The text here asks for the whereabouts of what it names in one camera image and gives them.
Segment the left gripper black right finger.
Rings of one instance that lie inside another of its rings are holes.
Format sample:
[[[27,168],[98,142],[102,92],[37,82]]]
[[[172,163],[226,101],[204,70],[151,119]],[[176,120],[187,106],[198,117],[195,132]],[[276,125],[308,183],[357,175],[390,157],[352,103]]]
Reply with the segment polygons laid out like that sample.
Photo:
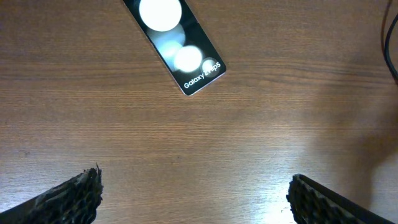
[[[394,224],[302,174],[292,177],[287,201],[298,224]]]

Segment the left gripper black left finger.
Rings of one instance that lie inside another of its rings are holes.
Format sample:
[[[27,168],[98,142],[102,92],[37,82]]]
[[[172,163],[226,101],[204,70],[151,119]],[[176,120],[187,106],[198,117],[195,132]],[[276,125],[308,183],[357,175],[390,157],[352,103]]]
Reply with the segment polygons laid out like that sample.
[[[1,213],[2,224],[91,224],[103,193],[102,170],[75,177]]]

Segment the black Galaxy flip phone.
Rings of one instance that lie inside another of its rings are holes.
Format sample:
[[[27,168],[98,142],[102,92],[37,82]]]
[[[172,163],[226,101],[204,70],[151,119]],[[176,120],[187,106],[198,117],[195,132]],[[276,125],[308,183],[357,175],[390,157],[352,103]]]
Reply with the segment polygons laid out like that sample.
[[[184,0],[124,0],[184,95],[225,74],[226,64]]]

